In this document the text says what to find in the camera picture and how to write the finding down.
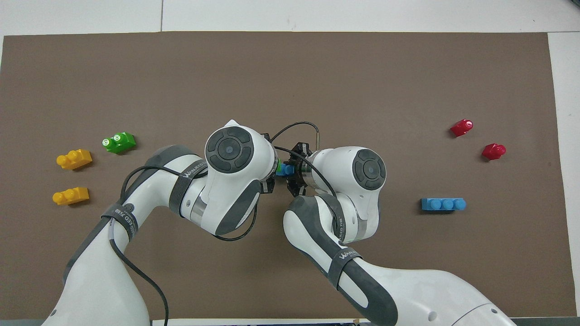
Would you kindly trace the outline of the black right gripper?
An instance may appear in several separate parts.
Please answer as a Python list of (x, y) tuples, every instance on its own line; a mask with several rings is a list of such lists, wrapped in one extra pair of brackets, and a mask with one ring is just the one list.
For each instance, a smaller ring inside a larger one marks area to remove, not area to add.
[(308, 185), (305, 181), (305, 177), (308, 173), (311, 173), (311, 168), (309, 165), (304, 163), (300, 156), (307, 158), (309, 155), (312, 155), (313, 152), (310, 150), (309, 144), (303, 142), (298, 142), (291, 151), (297, 153), (298, 156), (290, 153), (287, 163), (293, 168), (294, 173), (292, 175), (298, 175), (298, 184), (288, 184), (288, 190), (294, 197), (300, 195), (306, 196), (306, 188)]

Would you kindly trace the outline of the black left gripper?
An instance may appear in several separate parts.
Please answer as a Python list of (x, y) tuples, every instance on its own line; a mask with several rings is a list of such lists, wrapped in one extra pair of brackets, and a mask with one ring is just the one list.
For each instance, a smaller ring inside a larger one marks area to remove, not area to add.
[[(269, 134), (260, 134), (260, 159), (261, 159), (261, 193), (272, 193), (274, 191), (274, 175), (278, 166), (278, 155), (276, 149), (271, 144)], [(288, 184), (298, 184), (298, 175), (287, 177)]]

